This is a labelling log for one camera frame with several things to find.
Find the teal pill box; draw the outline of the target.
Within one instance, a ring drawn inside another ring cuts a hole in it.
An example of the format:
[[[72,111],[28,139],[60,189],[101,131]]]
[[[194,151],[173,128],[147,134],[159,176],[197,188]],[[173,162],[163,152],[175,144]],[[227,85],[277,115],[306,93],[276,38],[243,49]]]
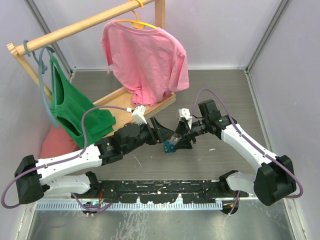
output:
[[[174,149],[174,147],[175,147],[175,145],[173,143],[171,143],[169,140],[166,140],[163,143],[164,152],[166,154],[175,153],[176,150]]]

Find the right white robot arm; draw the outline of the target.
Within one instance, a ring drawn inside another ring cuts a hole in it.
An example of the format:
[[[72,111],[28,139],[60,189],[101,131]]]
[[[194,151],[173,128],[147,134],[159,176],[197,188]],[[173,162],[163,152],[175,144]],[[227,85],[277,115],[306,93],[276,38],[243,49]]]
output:
[[[178,110],[174,150],[192,149],[198,136],[210,133],[235,149],[253,168],[254,174],[231,170],[219,177],[219,191],[231,197],[236,191],[255,195],[270,206],[297,190],[292,160],[278,156],[250,137],[229,115],[221,115],[214,100],[198,104],[201,118],[193,121],[189,109]]]

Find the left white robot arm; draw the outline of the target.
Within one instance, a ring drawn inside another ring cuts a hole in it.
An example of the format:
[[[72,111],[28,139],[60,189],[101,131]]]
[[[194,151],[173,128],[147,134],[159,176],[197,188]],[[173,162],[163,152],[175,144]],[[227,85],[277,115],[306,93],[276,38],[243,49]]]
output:
[[[151,125],[127,123],[86,149],[52,158],[25,156],[14,173],[18,202],[21,205],[36,202],[50,190],[50,182],[59,177],[117,162],[144,144],[163,143],[173,135],[173,130],[162,126],[156,118],[150,120]]]

